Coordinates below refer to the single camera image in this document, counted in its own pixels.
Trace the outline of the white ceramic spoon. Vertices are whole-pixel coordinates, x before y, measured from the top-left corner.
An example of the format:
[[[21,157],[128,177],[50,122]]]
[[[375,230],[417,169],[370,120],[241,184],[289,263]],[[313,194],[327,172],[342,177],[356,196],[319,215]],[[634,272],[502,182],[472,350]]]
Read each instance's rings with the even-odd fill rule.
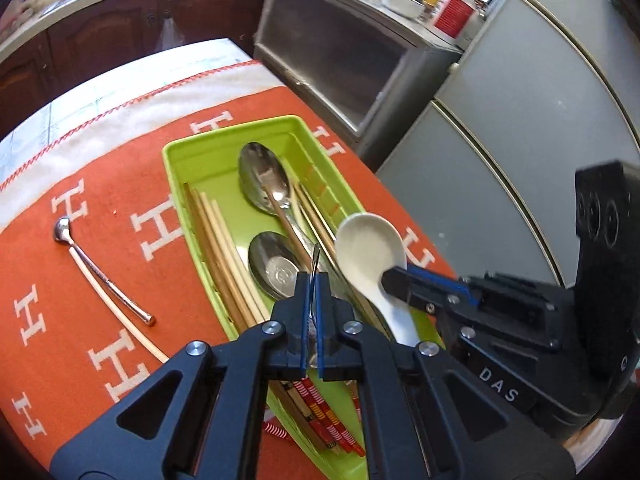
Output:
[[[378,214],[352,214],[338,227],[335,250],[349,284],[375,307],[397,342],[414,347],[420,337],[409,307],[382,286],[387,270],[395,266],[407,269],[404,245],[395,227]]]

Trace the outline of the large long-handled steel spoon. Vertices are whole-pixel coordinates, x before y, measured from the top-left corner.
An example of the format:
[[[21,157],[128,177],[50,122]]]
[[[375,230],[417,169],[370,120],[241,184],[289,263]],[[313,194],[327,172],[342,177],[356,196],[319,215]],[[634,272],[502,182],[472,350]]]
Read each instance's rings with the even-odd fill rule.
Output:
[[[276,154],[264,144],[250,142],[241,148],[238,164],[240,187],[247,200],[279,219],[298,260],[309,270],[314,243],[295,218],[290,180]]]

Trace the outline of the grey refrigerator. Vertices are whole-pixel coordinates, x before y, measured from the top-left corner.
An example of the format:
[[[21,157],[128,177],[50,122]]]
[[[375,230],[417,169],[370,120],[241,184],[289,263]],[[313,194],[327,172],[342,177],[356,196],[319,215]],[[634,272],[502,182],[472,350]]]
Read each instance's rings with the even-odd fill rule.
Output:
[[[574,282],[574,174],[639,159],[622,0],[500,0],[378,177],[436,247],[421,266]]]

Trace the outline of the steel fork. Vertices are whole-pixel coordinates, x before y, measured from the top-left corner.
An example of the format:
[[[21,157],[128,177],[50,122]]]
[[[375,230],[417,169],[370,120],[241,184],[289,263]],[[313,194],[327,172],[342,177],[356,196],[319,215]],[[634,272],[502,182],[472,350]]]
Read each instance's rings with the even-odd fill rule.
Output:
[[[317,321],[317,295],[316,285],[319,271],[319,263],[321,256],[321,247],[319,243],[314,244],[314,250],[311,257],[311,269],[309,273],[309,322],[308,322],[308,338],[309,338],[309,366],[316,370],[319,367],[318,357],[318,321]]]

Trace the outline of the red and white canister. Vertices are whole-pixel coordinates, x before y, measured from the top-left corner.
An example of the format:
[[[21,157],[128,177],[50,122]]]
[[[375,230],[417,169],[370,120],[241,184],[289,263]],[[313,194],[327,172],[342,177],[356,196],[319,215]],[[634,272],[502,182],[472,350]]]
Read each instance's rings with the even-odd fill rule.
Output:
[[[438,0],[428,28],[440,38],[454,41],[475,9],[474,0]]]

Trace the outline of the small wooden-handled spoon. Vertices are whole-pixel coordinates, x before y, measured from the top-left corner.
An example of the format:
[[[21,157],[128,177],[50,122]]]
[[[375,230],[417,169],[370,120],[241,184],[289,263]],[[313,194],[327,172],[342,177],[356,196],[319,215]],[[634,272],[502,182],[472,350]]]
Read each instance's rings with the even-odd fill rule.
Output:
[[[137,315],[137,317],[140,318],[146,326],[153,326],[155,324],[154,316],[141,309],[134,301],[124,294],[74,241],[72,237],[72,229],[70,228],[71,226],[72,222],[70,221],[69,216],[58,218],[53,227],[54,240],[72,248],[79,256],[80,261],[88,266],[88,269],[118,298],[122,304],[124,304],[131,312],[134,312],[134,314]]]

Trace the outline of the wooden chopstick red stripes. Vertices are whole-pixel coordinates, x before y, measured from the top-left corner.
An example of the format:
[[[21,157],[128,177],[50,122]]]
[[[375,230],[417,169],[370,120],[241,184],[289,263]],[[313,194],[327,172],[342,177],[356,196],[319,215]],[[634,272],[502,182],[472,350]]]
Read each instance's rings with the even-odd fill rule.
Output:
[[[326,258],[326,262],[329,265],[330,273],[332,275],[332,290],[334,291],[334,295],[341,299],[354,300],[354,294],[352,293],[349,284],[345,281],[344,276],[341,274],[335,260],[335,235],[333,231],[326,223],[326,220],[322,217],[322,214],[320,214],[318,207],[310,198],[306,188],[304,188],[299,182],[295,182],[293,186],[295,195],[300,203],[300,208],[303,209],[305,219],[314,231],[314,236],[320,243],[324,258]],[[332,422],[337,422],[336,428],[341,431],[343,440],[349,443],[349,445],[354,449],[354,452],[360,457],[366,456],[364,447],[358,442],[337,414],[335,414],[334,410],[328,412],[328,417]]]

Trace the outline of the wooden chopstick gold band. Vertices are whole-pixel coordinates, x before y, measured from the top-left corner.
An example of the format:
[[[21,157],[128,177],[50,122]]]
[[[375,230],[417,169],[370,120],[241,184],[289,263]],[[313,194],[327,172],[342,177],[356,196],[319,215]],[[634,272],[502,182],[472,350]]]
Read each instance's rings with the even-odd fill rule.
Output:
[[[250,300],[248,300],[248,303],[252,308],[254,317],[256,318],[256,321],[258,323],[266,322],[270,319],[270,312],[262,301],[262,296],[259,295],[255,282],[250,276],[250,271],[247,269],[244,260],[241,258],[235,242],[232,240],[231,233],[229,231],[227,223],[224,221],[224,216],[222,215],[221,209],[218,206],[216,200],[210,200],[209,203],[212,207],[212,211],[216,218],[217,226],[220,229],[222,238],[224,239],[224,242],[228,247],[231,258],[234,260],[236,270],[238,270],[240,279],[243,281],[245,288],[247,289],[248,296],[250,296]]]

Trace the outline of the orange H-pattern blanket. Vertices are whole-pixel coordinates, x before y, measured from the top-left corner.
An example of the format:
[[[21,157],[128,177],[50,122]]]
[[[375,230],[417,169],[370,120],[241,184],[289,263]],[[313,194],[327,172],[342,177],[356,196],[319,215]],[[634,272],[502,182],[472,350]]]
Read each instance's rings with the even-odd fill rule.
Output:
[[[269,70],[217,62],[160,82],[131,66],[44,106],[1,144],[1,428],[41,466],[158,367],[52,236],[76,240],[140,307],[148,336],[173,354],[224,332],[171,203],[163,147],[177,139],[296,115],[368,211],[393,223],[418,266],[450,266],[366,166]]]

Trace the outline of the wooden chopstick black band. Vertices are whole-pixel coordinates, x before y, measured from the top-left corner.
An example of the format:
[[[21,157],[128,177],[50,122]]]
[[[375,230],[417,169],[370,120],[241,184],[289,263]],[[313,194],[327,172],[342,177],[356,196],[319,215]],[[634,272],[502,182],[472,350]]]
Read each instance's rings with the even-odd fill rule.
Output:
[[[256,321],[252,308],[248,303],[248,300],[250,300],[250,296],[248,296],[247,289],[245,288],[243,281],[240,279],[239,272],[238,270],[236,270],[234,264],[234,260],[231,258],[228,247],[224,242],[224,239],[222,238],[220,229],[217,226],[216,218],[212,211],[212,207],[210,206],[209,199],[204,192],[198,192],[198,197],[200,198],[201,203],[204,206],[208,220],[213,227],[214,233],[217,237],[218,243],[221,246],[224,258],[226,258],[228,262],[228,266],[231,270],[235,283],[238,285],[239,290],[247,305],[247,312],[252,318],[251,321],[248,321],[248,324],[250,324],[249,328],[257,324],[262,324]],[[286,411],[288,413],[288,416],[290,416],[294,420],[294,422],[296,422],[297,427],[311,442],[311,444],[317,451],[322,452],[326,450],[336,450],[336,441],[330,436],[329,431],[323,428],[320,420],[316,416],[314,416],[314,414],[312,414],[309,406],[295,390],[294,384],[291,384],[290,382],[270,382],[269,390],[274,396],[278,398],[280,404],[282,405],[282,410]]]

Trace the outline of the green plastic utensil tray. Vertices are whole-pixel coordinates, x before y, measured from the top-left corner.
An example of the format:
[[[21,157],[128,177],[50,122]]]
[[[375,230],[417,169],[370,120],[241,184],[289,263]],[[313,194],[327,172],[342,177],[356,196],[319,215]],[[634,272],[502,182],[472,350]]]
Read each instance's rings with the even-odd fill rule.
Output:
[[[239,332],[206,268],[183,192],[184,184],[189,183],[194,190],[205,192],[211,200],[216,200],[232,240],[240,250],[240,257],[246,263],[247,248],[255,235],[264,231],[282,233],[277,220],[251,205],[240,188],[239,154],[241,148],[252,141],[264,144],[277,155],[290,180],[303,182],[332,230],[351,214],[369,209],[358,200],[355,185],[345,180],[342,170],[332,162],[303,119],[297,116],[246,122],[168,143],[163,148],[163,159],[172,200],[196,272],[222,330],[230,340],[238,338]],[[360,421],[347,386],[340,382],[322,382],[315,372],[310,373],[310,379],[363,446]],[[267,394],[267,403],[278,419],[282,417],[284,428],[322,474],[329,479],[368,478],[364,457],[356,453],[317,451],[271,392]]]

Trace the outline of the white bowl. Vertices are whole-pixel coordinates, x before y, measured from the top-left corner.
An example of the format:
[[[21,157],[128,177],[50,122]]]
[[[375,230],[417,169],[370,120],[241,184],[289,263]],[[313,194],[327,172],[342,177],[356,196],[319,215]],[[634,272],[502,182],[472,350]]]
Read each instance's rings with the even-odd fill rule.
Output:
[[[381,1],[382,1],[382,5],[385,6],[386,9],[396,14],[399,14],[404,18],[408,18],[409,20],[415,20],[425,10],[424,4],[418,0],[381,0]]]

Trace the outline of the plain wooden chopstick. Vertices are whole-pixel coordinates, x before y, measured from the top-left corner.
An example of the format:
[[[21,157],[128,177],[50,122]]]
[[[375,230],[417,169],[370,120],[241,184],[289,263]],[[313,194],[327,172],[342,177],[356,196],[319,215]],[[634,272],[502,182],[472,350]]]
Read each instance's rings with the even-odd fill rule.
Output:
[[[198,197],[198,192],[194,191],[189,183],[183,185],[183,191],[189,205],[194,232],[198,238],[206,268],[215,283],[221,301],[224,303],[236,331],[238,334],[242,334],[250,327],[248,321],[252,320],[247,312],[247,305],[238,285],[235,283],[228,262],[224,258],[213,227]]]

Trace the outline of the steel tablespoon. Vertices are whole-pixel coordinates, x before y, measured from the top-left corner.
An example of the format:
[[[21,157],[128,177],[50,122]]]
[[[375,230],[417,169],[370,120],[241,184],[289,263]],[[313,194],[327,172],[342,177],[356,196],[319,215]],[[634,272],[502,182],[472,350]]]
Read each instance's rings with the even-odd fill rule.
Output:
[[[250,274],[271,298],[281,300],[294,295],[300,271],[290,241],[276,232],[261,232],[248,246]]]

